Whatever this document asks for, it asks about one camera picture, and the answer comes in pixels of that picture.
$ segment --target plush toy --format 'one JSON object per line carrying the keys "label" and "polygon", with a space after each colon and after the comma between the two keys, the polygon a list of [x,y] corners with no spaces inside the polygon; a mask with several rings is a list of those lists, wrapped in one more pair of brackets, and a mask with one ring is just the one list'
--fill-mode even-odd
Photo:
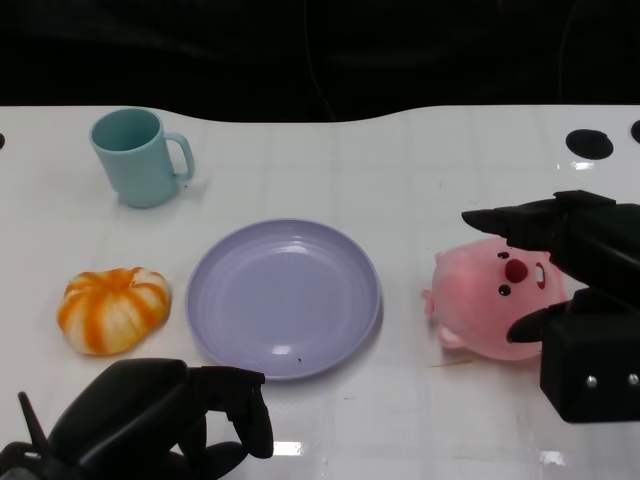
{"label": "plush toy", "polygon": [[437,316],[444,347],[466,347],[501,360],[537,355],[540,343],[510,344],[509,328],[567,299],[562,274],[548,253],[511,248],[502,238],[438,253],[432,290],[422,296],[427,315]]}
{"label": "plush toy", "polygon": [[58,325],[81,353],[111,355],[132,348],[169,314],[162,275],[141,267],[77,275],[64,292]]}

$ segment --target plush toy nose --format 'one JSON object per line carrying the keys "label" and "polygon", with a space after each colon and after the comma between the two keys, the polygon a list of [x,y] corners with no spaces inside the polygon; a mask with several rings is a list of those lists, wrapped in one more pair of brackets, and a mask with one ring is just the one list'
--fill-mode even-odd
{"label": "plush toy nose", "polygon": [[505,265],[504,274],[511,283],[520,283],[529,275],[529,269],[524,262],[513,258]]}

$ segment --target pink plush toy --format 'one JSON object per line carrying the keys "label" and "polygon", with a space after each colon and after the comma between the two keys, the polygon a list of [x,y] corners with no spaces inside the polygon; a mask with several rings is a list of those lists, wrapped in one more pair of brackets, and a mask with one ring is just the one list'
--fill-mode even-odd
{"label": "pink plush toy", "polygon": [[433,290],[425,290],[429,317],[436,312],[440,342],[500,360],[540,353],[540,343],[510,344],[519,318],[567,299],[562,274],[546,252],[527,252],[491,238],[436,254]]}

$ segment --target plate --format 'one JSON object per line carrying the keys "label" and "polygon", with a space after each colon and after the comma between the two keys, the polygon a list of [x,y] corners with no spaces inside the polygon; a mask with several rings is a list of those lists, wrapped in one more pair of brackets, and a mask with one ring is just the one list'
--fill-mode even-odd
{"label": "plate", "polygon": [[205,254],[186,308],[210,358],[290,380],[353,354],[374,331],[381,289],[373,264],[346,235],[305,220],[270,220]]}

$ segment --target pumpkin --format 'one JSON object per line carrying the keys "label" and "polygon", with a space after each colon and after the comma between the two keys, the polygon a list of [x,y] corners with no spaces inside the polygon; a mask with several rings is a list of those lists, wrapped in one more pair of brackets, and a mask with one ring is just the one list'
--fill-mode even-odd
{"label": "pumpkin", "polygon": [[169,313],[162,275],[142,267],[77,275],[64,292],[58,325],[81,353],[111,355],[131,349]]}

